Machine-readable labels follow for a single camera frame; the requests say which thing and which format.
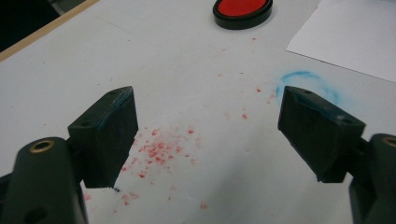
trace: black plastic part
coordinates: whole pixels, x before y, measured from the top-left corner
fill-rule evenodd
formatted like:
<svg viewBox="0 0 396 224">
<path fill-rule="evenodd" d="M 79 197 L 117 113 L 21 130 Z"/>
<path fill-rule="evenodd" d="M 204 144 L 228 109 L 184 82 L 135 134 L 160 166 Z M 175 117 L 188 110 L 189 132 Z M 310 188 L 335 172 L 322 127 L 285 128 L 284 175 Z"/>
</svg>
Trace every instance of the black plastic part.
<svg viewBox="0 0 396 224">
<path fill-rule="evenodd" d="M 243 16 L 227 16 L 219 12 L 219 4 L 222 0 L 218 0 L 213 6 L 213 14 L 215 22 L 218 26 L 229 30 L 244 30 L 257 26 L 266 21 L 271 15 L 273 0 L 268 0 L 262 7 L 256 11 Z"/>
<path fill-rule="evenodd" d="M 285 87 L 278 129 L 323 183 L 343 182 L 365 124 L 311 91 Z"/>
<path fill-rule="evenodd" d="M 6 200 L 6 195 L 10 180 L 11 180 L 11 174 L 0 177 L 0 217 L 3 212 L 4 202 Z"/>
<path fill-rule="evenodd" d="M 396 223 L 396 136 L 375 134 L 367 152 L 370 175 L 375 187 L 375 202 L 365 224 Z"/>
<path fill-rule="evenodd" d="M 40 142 L 53 146 L 32 153 Z M 57 137 L 37 140 L 18 153 L 1 224 L 87 223 L 79 191 L 66 142 Z"/>
<path fill-rule="evenodd" d="M 85 186 L 114 187 L 138 131 L 132 87 L 105 94 L 68 131 L 68 143 L 82 150 Z"/>
<path fill-rule="evenodd" d="M 354 224 L 363 224 L 375 201 L 375 192 L 361 185 L 356 179 L 349 186 L 349 198 Z"/>
</svg>

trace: blue stain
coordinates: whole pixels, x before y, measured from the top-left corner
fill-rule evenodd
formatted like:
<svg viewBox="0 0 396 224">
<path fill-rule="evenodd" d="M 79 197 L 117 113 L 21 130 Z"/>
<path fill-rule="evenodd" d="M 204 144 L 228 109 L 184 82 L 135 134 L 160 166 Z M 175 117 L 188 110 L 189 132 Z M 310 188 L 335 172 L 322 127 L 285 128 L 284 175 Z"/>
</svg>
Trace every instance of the blue stain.
<svg viewBox="0 0 396 224">
<path fill-rule="evenodd" d="M 329 102 L 338 105 L 339 94 L 323 78 L 309 71 L 296 71 L 281 77 L 276 85 L 276 101 L 282 103 L 285 86 L 293 86 L 312 91 Z"/>
</svg>

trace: white tabletop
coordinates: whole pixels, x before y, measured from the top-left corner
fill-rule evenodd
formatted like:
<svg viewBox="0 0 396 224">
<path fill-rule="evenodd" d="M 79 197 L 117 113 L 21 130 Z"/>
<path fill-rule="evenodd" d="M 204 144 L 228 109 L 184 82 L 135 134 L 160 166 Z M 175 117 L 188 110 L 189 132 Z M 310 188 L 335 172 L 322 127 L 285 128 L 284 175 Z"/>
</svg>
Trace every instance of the white tabletop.
<svg viewBox="0 0 396 224">
<path fill-rule="evenodd" d="M 102 0 L 0 63 L 0 175 L 107 91 L 134 87 L 140 131 L 114 189 L 84 189 L 90 223 L 352 223 L 348 185 L 318 183 L 277 129 L 281 90 L 315 91 L 396 134 L 396 84 L 286 52 L 317 0 L 275 0 L 244 31 L 214 0 Z M 148 148 L 169 147 L 164 162 Z"/>
</svg>

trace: white paper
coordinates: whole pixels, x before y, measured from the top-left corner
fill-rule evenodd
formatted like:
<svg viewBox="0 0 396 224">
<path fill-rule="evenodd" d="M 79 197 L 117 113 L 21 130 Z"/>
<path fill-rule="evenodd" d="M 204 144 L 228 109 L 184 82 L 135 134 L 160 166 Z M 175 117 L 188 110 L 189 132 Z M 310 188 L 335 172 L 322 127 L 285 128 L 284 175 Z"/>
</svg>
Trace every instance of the white paper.
<svg viewBox="0 0 396 224">
<path fill-rule="evenodd" d="M 396 82 L 396 1 L 322 0 L 287 50 Z"/>
</svg>

